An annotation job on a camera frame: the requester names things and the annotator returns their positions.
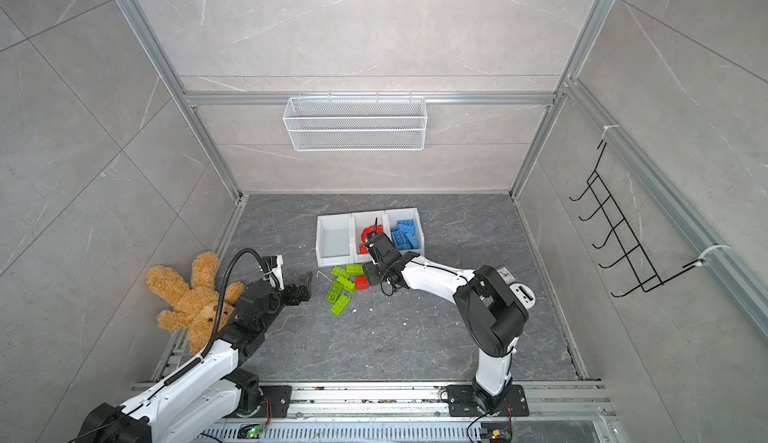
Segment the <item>blue lego brick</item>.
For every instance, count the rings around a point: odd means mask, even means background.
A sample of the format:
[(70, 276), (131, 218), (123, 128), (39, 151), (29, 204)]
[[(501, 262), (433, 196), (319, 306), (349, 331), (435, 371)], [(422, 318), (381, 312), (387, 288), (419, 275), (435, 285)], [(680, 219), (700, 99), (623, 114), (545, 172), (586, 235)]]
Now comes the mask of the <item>blue lego brick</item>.
[(400, 251), (419, 249), (420, 245), (415, 236), (393, 230), (391, 233), (395, 247)]
[(397, 230), (401, 233), (415, 236), (416, 235), (415, 221), (413, 219), (398, 220)]

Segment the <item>red lego brick square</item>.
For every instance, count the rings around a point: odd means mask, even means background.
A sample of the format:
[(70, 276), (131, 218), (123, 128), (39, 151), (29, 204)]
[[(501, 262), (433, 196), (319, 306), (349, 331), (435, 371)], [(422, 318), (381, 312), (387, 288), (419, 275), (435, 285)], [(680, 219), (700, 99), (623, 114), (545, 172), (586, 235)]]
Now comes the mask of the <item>red lego brick square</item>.
[(368, 280), (365, 276), (357, 276), (355, 278), (355, 287), (357, 291), (363, 291), (369, 288)]

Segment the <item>red arch lego piece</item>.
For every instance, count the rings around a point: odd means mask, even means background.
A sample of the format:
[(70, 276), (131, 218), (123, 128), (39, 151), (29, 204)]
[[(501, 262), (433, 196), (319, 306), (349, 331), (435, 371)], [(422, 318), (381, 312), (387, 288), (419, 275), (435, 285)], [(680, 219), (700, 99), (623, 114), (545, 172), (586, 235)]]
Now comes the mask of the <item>red arch lego piece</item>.
[(360, 241), (358, 245), (358, 253), (361, 255), (367, 255), (369, 253), (367, 244), (375, 236), (383, 233), (383, 226), (374, 224), (364, 228), (360, 234)]

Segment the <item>green lego brick top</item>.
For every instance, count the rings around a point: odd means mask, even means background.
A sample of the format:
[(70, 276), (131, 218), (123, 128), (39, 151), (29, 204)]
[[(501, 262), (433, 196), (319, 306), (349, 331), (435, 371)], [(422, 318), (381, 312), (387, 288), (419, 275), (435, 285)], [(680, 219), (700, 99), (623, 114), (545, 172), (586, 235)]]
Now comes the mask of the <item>green lego brick top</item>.
[(345, 271), (350, 276), (363, 276), (364, 270), (360, 264), (347, 264)]

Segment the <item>green lego brick small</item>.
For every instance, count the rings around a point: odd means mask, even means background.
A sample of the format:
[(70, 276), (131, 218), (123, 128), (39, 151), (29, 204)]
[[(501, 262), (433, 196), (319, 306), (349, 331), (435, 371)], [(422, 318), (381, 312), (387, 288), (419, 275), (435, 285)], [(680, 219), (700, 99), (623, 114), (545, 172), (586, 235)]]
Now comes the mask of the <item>green lego brick small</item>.
[(342, 294), (332, 304), (330, 308), (330, 312), (336, 316), (340, 316), (343, 313), (343, 311), (346, 309), (349, 303), (350, 303), (350, 298), (347, 295)]

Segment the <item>green lego brick long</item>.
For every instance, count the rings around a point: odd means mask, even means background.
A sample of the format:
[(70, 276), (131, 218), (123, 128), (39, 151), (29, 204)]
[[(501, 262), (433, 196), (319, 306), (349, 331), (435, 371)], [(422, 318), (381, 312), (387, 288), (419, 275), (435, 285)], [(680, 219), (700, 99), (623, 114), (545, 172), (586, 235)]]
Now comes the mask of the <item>green lego brick long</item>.
[(339, 276), (336, 279), (336, 282), (339, 283), (345, 291), (347, 291), (349, 293), (355, 293), (356, 292), (356, 285), (355, 285), (355, 283), (350, 281), (349, 279), (347, 279), (345, 277)]

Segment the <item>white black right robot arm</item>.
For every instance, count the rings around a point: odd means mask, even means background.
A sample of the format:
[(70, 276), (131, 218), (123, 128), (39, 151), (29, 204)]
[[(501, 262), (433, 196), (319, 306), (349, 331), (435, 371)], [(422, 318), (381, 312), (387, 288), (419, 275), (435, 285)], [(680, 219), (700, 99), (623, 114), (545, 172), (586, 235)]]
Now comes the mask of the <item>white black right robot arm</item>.
[(455, 304), (478, 347), (472, 399), (483, 413), (504, 405), (512, 387), (511, 360), (536, 304), (534, 292), (505, 267), (483, 265), (462, 270), (401, 252), (385, 234), (371, 237), (365, 247), (372, 258), (363, 265), (371, 285), (420, 290)]

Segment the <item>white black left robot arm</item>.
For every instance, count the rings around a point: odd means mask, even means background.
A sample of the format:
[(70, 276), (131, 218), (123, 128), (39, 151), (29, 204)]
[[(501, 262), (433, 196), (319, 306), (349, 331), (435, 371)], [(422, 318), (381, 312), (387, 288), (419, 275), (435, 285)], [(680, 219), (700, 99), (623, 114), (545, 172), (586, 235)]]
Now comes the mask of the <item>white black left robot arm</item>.
[(246, 248), (230, 260), (213, 320), (198, 330), (200, 350), (149, 389), (103, 403), (85, 418), (78, 442), (190, 442), (217, 420), (251, 416), (271, 404), (245, 363), (287, 306), (311, 298), (311, 273), (285, 282), (281, 256)]

